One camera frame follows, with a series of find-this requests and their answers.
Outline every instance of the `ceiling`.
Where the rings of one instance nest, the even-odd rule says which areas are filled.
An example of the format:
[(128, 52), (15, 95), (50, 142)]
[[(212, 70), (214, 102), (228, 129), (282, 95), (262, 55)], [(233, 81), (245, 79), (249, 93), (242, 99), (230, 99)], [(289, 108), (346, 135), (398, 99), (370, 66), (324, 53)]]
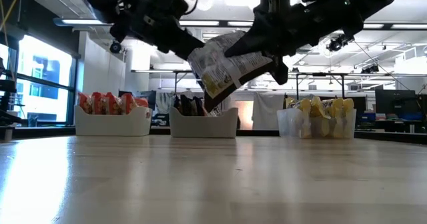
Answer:
[[(82, 0), (36, 0), (59, 17), (66, 19), (94, 18)], [(197, 8), (192, 14), (183, 17), (185, 20), (252, 20), (254, 15), (251, 7), (255, 7), (258, 0), (199, 0), (202, 8)], [(373, 15), (367, 22), (377, 23), (427, 23), (427, 0), (395, 0), (393, 4)], [(92, 37), (103, 41), (111, 41), (107, 27), (90, 27), (85, 29), (92, 32)], [(233, 31), (232, 28), (194, 28), (203, 39), (207, 40), (215, 35)], [(381, 66), (388, 71), (393, 70), (395, 57), (416, 46), (427, 44), (427, 31), (362, 31), (355, 36), (356, 42), (351, 43), (338, 53), (329, 54), (324, 45), (304, 47), (302, 52), (294, 57), (285, 57), (289, 67), (298, 67), (300, 71), (327, 71), (351, 72), (361, 69), (375, 57)], [(181, 64), (180, 69), (188, 68), (187, 63), (173, 54), (155, 53), (152, 64), (167, 68), (168, 64)]]

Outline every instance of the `white bin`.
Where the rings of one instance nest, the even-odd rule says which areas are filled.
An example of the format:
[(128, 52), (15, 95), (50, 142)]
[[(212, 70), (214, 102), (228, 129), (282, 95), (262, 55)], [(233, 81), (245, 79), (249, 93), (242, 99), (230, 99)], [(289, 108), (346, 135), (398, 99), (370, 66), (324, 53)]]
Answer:
[(75, 132), (82, 136), (141, 137), (149, 134), (152, 112), (136, 107), (128, 115), (90, 115), (75, 106)]
[(175, 107), (169, 110), (172, 137), (235, 138), (238, 125), (237, 108), (219, 117), (186, 117)]
[(354, 138), (356, 110), (353, 115), (341, 119), (325, 119), (323, 117), (306, 118), (299, 109), (278, 111), (278, 124), (281, 137), (292, 136), (301, 138)]

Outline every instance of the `building outside window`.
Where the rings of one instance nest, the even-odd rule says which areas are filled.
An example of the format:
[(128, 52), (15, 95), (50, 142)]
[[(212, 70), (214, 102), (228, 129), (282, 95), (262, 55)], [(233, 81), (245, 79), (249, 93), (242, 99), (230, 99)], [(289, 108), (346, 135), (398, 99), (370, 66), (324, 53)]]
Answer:
[(34, 37), (19, 42), (17, 96), (19, 116), (37, 121), (67, 121), (74, 59)]

